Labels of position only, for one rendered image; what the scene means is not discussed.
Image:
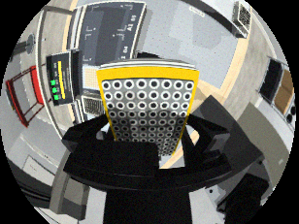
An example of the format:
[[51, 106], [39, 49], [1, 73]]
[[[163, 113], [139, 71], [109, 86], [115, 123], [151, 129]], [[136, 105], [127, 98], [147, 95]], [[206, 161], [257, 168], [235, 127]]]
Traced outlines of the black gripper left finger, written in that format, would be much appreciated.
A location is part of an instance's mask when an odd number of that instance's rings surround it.
[[[65, 134], [77, 135], [84, 138], [96, 139], [96, 134], [109, 123], [107, 115], [102, 115], [91, 118], [85, 122], [70, 127]], [[111, 126], [109, 126], [108, 132], [104, 140], [115, 140]]]

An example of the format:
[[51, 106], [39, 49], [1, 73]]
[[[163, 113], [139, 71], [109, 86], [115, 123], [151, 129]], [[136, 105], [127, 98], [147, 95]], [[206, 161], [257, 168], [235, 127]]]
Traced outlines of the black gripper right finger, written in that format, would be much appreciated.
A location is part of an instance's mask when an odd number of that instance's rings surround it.
[[183, 147], [184, 166], [192, 166], [206, 152], [220, 150], [230, 137], [228, 130], [211, 121], [189, 114], [187, 122], [199, 134], [199, 139], [194, 145], [186, 126], [181, 137]]

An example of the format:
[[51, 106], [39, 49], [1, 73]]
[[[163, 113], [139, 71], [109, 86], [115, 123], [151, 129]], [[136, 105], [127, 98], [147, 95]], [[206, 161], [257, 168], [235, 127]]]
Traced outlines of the grey tip rack with yellow label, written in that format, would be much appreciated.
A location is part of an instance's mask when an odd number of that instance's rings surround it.
[[152, 142], [173, 156], [193, 103], [199, 70], [166, 58], [118, 59], [97, 69], [99, 89], [116, 141]]

